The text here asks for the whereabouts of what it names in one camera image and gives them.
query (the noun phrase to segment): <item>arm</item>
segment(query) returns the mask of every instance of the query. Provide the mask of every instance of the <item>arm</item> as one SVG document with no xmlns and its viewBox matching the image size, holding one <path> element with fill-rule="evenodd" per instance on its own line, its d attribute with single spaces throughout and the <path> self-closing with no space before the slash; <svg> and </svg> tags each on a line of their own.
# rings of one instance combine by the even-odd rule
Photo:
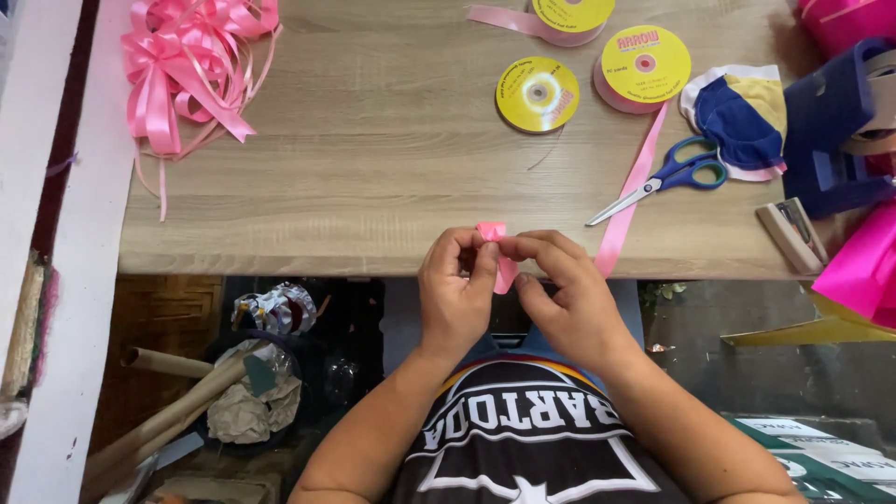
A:
<svg viewBox="0 0 896 504">
<path fill-rule="evenodd" d="M 461 256 L 475 261 L 469 281 L 459 275 Z M 383 496 L 439 387 L 485 333 L 496 275 L 497 245 L 478 231 L 454 228 L 439 237 L 418 275 L 420 345 L 327 434 L 289 504 L 367 504 Z"/>
<path fill-rule="evenodd" d="M 560 287 L 551 299 L 530 275 L 517 278 L 522 306 L 551 345 L 604 381 L 638 441 L 692 498 L 724 504 L 806 502 L 768 451 L 643 353 L 584 248 L 557 231 L 522 233 L 500 245 L 514 260 L 535 259 Z"/>
</svg>

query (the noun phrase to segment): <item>blue scissors handle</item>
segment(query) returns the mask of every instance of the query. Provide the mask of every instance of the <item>blue scissors handle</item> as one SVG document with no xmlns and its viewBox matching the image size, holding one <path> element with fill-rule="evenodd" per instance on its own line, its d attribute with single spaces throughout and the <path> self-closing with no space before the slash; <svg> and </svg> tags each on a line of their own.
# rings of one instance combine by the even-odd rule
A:
<svg viewBox="0 0 896 504">
<path fill-rule="evenodd" d="M 697 154 L 684 161 L 678 161 L 676 154 L 689 145 L 701 144 L 709 149 L 708 152 Z M 671 187 L 690 186 L 697 189 L 715 189 L 720 187 L 728 179 L 728 170 L 720 162 L 716 161 L 718 146 L 706 137 L 692 136 L 676 143 L 666 154 L 665 164 L 653 175 L 663 181 L 658 191 Z M 701 169 L 707 169 L 714 176 L 712 182 L 701 182 L 694 174 Z"/>
</svg>

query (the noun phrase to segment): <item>hand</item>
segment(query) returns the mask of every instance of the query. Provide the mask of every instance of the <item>hand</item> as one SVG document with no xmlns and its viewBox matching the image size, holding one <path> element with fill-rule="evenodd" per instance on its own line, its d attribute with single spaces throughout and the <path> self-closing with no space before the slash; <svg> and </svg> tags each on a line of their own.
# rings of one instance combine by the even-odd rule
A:
<svg viewBox="0 0 896 504">
<path fill-rule="evenodd" d="M 470 279 L 461 277 L 461 262 Z M 488 329 L 492 291 L 498 271 L 498 245 L 474 228 L 451 228 L 426 254 L 417 275 L 423 337 L 420 351 L 428 358 L 463 359 Z"/>
<path fill-rule="evenodd" d="M 560 287 L 551 299 L 530 274 L 520 274 L 515 282 L 523 309 L 560 354 L 600 376 L 616 357 L 642 353 L 582 246 L 555 230 L 520 233 L 499 244 L 514 261 L 535 259 Z"/>
</svg>

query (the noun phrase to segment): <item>scissors blade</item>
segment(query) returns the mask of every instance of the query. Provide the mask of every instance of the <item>scissors blade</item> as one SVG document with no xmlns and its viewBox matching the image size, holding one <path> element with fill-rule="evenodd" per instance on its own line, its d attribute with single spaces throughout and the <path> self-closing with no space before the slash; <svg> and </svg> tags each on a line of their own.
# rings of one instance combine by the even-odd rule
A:
<svg viewBox="0 0 896 504">
<path fill-rule="evenodd" d="M 638 203 L 641 201 L 646 195 L 653 194 L 659 189 L 659 186 L 662 184 L 662 181 L 657 178 L 651 178 L 648 180 L 643 186 L 638 187 L 631 193 L 617 199 L 612 205 L 605 208 L 601 213 L 598 213 L 594 217 L 591 218 L 590 221 L 585 222 L 586 226 L 596 226 L 601 222 L 609 219 L 610 217 L 616 215 L 617 213 L 623 211 L 625 208 L 628 208 L 632 204 Z"/>
</svg>

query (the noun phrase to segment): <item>scissors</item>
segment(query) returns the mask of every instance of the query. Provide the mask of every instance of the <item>scissors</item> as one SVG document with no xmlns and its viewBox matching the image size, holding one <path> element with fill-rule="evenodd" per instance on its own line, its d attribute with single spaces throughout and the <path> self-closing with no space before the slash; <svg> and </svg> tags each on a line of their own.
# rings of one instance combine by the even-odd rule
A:
<svg viewBox="0 0 896 504">
<path fill-rule="evenodd" d="M 676 160 L 678 151 L 687 146 L 696 144 L 705 145 L 709 151 L 697 154 L 685 161 Z M 676 143 L 666 153 L 663 167 L 660 168 L 658 172 L 654 173 L 653 177 L 650 177 L 650 180 L 631 193 L 617 199 L 612 205 L 608 206 L 601 213 L 598 213 L 594 218 L 586 222 L 585 225 L 597 225 L 613 215 L 616 215 L 626 207 L 641 201 L 645 196 L 652 195 L 657 191 L 662 191 L 671 187 L 690 186 L 704 190 L 719 188 L 725 180 L 728 179 L 728 170 L 725 169 L 725 166 L 722 165 L 716 157 L 716 151 L 718 149 L 718 145 L 705 136 L 692 136 Z M 715 175 L 715 181 L 701 182 L 700 180 L 697 180 L 694 177 L 694 173 L 701 169 L 707 169 Z"/>
</svg>

